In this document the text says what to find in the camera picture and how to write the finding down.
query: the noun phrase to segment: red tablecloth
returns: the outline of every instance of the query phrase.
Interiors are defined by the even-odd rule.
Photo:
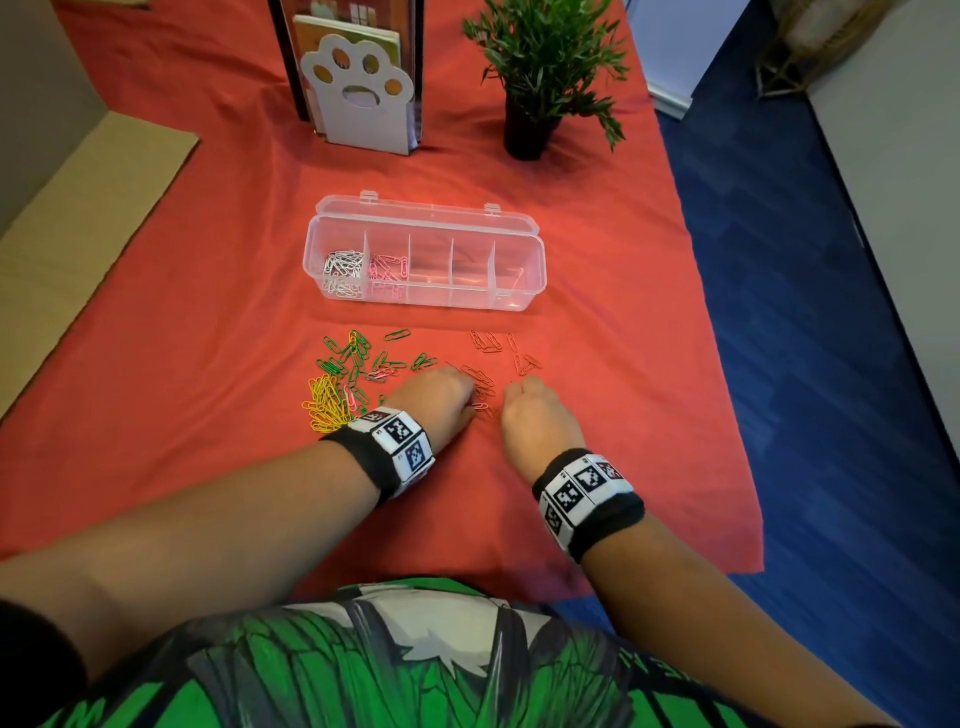
[[[723,570],[761,568],[756,493],[636,53],[615,88],[627,141],[614,154],[595,120],[568,118],[539,163],[517,162],[500,142],[503,91],[480,85],[460,33],[478,6],[429,4],[424,141],[409,158],[326,144],[297,119],[263,0],[59,7],[113,109],[202,142],[0,427],[4,553],[314,440],[300,402],[325,334],[409,327],[392,358],[482,364],[502,392],[511,357],[477,352],[477,328],[515,333],[589,445],[678,534]],[[300,267],[307,222],[324,195],[362,189],[532,215],[549,286],[522,314],[324,299]],[[487,418],[309,583],[408,573],[511,597],[588,590]]]

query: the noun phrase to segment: pile of green paper clips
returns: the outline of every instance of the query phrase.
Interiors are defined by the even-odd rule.
[[[409,328],[402,328],[399,331],[392,331],[383,337],[384,341],[396,341],[406,338],[410,335]],[[386,351],[381,352],[371,363],[370,370],[365,371],[370,359],[371,343],[358,329],[353,329],[349,333],[349,340],[346,346],[340,348],[329,336],[324,337],[326,347],[333,352],[328,359],[317,359],[316,364],[323,369],[330,377],[339,382],[346,378],[347,381],[340,383],[338,396],[345,402],[351,413],[356,415],[365,415],[368,412],[367,405],[370,404],[370,398],[357,386],[357,380],[362,377],[368,381],[385,381],[388,376],[396,376],[397,370],[406,369],[407,363],[399,360],[389,360]],[[427,352],[421,352],[410,365],[410,371],[416,372],[420,369],[426,369],[439,363],[436,356],[430,356]],[[385,395],[380,395],[377,406],[383,404]]]

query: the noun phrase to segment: t-shirt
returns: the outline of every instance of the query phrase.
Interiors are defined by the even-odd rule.
[[[33,655],[24,645],[46,644],[34,656],[40,677],[29,678],[42,688],[5,694],[5,712],[53,713],[45,728],[772,725],[616,636],[449,579],[193,619],[85,689],[69,685],[83,681],[76,651],[51,644],[52,625],[32,618],[16,634],[0,624],[5,672],[18,669],[11,655]],[[65,705],[43,705],[72,691]]]

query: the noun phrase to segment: plant foliage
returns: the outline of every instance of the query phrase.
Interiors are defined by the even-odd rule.
[[[611,0],[484,0],[480,21],[464,19],[464,35],[484,49],[488,76],[534,121],[565,114],[596,116],[610,148],[624,138],[613,98],[590,86],[601,69],[626,79],[619,20],[606,17]]]

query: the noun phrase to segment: paw print cutout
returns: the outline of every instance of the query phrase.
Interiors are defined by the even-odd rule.
[[[303,54],[300,70],[317,97],[327,141],[410,154],[407,105],[414,85],[383,48],[324,36],[320,48]]]

